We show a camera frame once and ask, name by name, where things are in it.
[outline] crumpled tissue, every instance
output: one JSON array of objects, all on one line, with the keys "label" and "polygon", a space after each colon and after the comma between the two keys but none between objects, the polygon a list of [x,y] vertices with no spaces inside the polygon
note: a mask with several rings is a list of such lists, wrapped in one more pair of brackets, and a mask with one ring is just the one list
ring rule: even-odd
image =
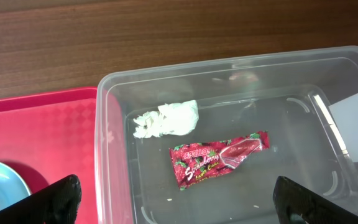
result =
[{"label": "crumpled tissue", "polygon": [[163,134],[185,135],[196,128],[198,107],[195,100],[158,106],[159,111],[149,111],[135,118],[136,138],[161,137]]}]

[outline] red plastic tray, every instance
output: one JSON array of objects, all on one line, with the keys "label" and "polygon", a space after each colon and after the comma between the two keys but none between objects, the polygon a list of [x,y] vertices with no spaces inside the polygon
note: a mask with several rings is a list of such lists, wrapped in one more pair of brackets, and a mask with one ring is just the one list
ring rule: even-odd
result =
[{"label": "red plastic tray", "polygon": [[34,193],[69,174],[80,178],[77,224],[98,222],[94,184],[96,88],[0,100],[0,161]]}]

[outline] red candy wrapper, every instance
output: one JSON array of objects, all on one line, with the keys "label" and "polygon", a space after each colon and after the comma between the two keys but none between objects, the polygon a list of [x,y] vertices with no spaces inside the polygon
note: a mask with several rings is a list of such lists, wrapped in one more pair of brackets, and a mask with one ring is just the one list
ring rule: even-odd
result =
[{"label": "red candy wrapper", "polygon": [[180,190],[232,172],[253,152],[269,148],[266,131],[227,141],[183,144],[170,148],[173,171]]}]

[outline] transparent plastic box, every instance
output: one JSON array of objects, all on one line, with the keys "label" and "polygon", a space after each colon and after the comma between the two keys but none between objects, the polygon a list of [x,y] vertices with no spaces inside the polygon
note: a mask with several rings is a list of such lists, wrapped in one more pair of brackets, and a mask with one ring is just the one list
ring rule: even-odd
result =
[{"label": "transparent plastic box", "polygon": [[[342,139],[349,127],[331,111],[357,94],[358,47],[112,73],[98,87],[99,223],[278,223],[272,192],[279,175],[358,215],[358,161],[345,146],[358,135]],[[200,114],[190,134],[133,137],[133,118],[188,100],[198,102]],[[270,149],[231,174],[179,190],[169,147],[259,130],[269,131]]]}]

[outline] wood grain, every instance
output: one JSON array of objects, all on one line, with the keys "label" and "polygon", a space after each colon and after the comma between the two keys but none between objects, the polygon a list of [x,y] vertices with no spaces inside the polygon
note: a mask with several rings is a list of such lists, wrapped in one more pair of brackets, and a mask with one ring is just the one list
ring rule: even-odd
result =
[{"label": "wood grain", "polygon": [[358,0],[83,2],[0,12],[0,98],[122,70],[358,45]]}]

